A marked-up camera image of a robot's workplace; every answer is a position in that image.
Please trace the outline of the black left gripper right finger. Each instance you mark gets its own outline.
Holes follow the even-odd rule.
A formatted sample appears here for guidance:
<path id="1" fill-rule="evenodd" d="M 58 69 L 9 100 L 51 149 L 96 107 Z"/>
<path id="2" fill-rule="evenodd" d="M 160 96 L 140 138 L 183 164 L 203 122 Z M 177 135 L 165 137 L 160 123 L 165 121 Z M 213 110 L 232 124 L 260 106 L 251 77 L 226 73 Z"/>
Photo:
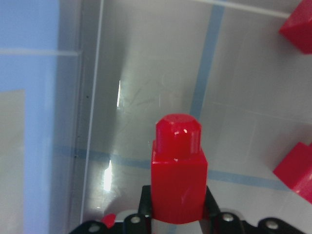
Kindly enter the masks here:
<path id="1" fill-rule="evenodd" d="M 209 187 L 206 187 L 205 201 L 203 207 L 203 218 L 212 219 L 220 213 L 220 208 L 213 197 Z"/>

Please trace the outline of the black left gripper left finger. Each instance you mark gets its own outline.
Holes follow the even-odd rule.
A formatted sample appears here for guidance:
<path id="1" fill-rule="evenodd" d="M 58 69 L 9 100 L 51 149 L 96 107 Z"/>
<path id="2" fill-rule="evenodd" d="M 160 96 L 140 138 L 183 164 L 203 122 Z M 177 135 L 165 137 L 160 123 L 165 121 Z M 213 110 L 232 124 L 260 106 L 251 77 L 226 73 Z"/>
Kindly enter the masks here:
<path id="1" fill-rule="evenodd" d="M 139 200 L 138 213 L 147 217 L 153 217 L 153 206 L 151 197 L 151 186 L 144 185 L 141 190 L 141 196 Z"/>

